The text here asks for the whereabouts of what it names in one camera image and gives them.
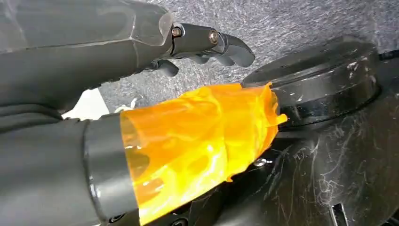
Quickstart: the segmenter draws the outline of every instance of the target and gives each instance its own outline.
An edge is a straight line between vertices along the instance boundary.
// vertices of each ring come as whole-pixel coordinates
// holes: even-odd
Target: transparent plastic part
[[[133,0],[0,0],[0,53],[134,40],[162,46],[173,17]]]

